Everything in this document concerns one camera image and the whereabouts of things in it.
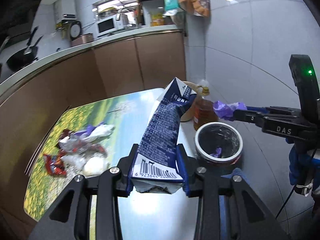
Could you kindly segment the blue white gloved right hand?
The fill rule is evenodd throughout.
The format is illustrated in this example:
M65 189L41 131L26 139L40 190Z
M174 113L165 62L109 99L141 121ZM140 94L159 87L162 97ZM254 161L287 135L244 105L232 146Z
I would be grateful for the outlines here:
M307 196L311 193L319 197L319 148L307 149L306 145L286 138L288 144L293 144L289 152L289 179L297 194Z

